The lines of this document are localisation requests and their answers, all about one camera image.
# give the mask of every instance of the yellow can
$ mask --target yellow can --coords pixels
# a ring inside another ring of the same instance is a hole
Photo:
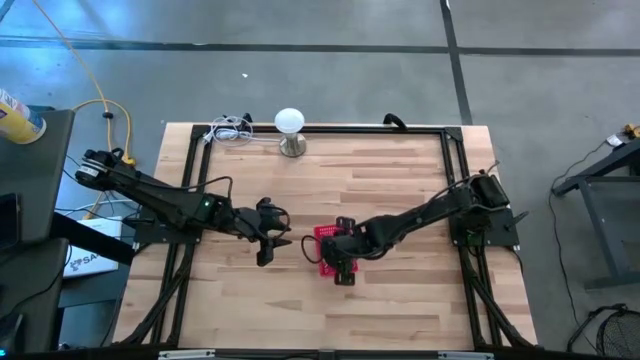
[[[0,135],[16,144],[29,144],[38,140],[47,129],[47,123],[35,111],[0,89]]]

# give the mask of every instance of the wooden tabletop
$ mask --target wooden tabletop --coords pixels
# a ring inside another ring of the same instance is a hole
[[[180,185],[192,125],[167,124],[156,178]],[[487,127],[463,127],[463,134],[471,173],[491,166],[495,158]],[[296,159],[282,156],[272,142],[214,146],[208,179],[233,177],[235,207],[254,207],[262,197],[271,197],[291,214],[286,238],[294,243],[276,249],[275,260],[260,268],[255,265],[257,244],[206,232],[194,257],[180,346],[472,349],[460,262],[446,221],[408,235],[381,260],[360,260],[353,287],[321,278],[300,249],[304,235],[313,234],[316,225],[333,224],[336,216],[362,221],[397,214],[445,187],[439,139],[393,134],[306,138],[307,152]],[[209,185],[206,191],[226,194],[226,184]],[[315,254],[312,243],[308,249]],[[167,246],[157,244],[134,259],[115,340],[129,335],[156,300],[166,253]],[[535,343],[514,254],[489,248],[487,260],[496,301]],[[164,336],[172,309],[170,303]],[[484,306],[479,311],[489,339]]]

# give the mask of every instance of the concrete floor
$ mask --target concrete floor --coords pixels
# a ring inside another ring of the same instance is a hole
[[[41,0],[77,39],[189,43],[446,46],[438,0]],[[460,46],[637,48],[640,3],[631,0],[450,0]],[[30,1],[18,0],[0,23],[0,40],[55,37]],[[283,107],[308,121],[379,123],[393,112],[408,123],[461,124],[447,54],[168,52],[83,50],[106,96],[134,117],[132,154],[153,172],[164,124],[209,121],[250,112],[269,121]],[[525,282],[539,343],[563,349],[575,328],[551,214],[551,180],[640,112],[640,65],[634,57],[461,56],[473,123],[488,125],[501,179],[516,212]],[[3,48],[0,86],[30,104],[69,108],[95,90],[64,49]],[[76,117],[69,154],[106,147],[99,105]],[[122,144],[125,127],[115,121]],[[604,156],[608,149],[593,157]],[[58,205],[95,194],[63,179]],[[640,285],[585,292],[607,274],[582,200],[554,202],[578,317],[603,304],[640,309]],[[103,209],[109,214],[108,207]],[[119,210],[126,214],[126,209]],[[114,293],[122,284],[114,284]],[[111,307],[74,309],[84,327],[63,340],[96,345]],[[594,331],[589,335],[593,339]],[[591,352],[583,339],[578,351]]]

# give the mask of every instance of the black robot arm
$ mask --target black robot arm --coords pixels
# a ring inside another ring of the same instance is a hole
[[[207,229],[260,242],[257,264],[265,266],[273,260],[273,249],[291,242],[280,239],[288,224],[280,221],[286,213],[263,198],[255,209],[234,208],[231,204],[231,186],[227,196],[188,191],[194,187],[173,187],[149,175],[137,171],[132,165],[121,161],[123,152],[87,150],[83,163],[76,171],[78,183],[99,191],[113,190],[151,210],[156,226],[169,231],[189,232]],[[232,181],[229,177],[217,180]],[[136,226],[149,220],[129,220]],[[280,231],[275,237],[268,236],[270,230]]]
[[[336,269],[336,285],[354,285],[353,259],[379,259],[410,232],[453,215],[473,215],[472,226],[480,231],[490,225],[487,214],[502,210],[508,204],[509,199],[495,176],[475,175],[399,215],[376,216],[359,224],[350,218],[338,218],[336,225],[342,230],[318,239],[321,256]]]

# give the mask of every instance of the red object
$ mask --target red object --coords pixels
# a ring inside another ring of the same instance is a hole
[[[318,241],[316,241],[316,254],[318,257],[322,256],[320,252],[320,241],[325,236],[334,236],[336,231],[340,230],[339,227],[335,225],[321,225],[313,228],[313,235]],[[327,263],[322,260],[318,264],[318,268],[320,270],[320,276],[333,276],[336,273],[336,270],[331,266],[327,265]],[[356,259],[353,259],[353,272],[358,271],[358,262]]]

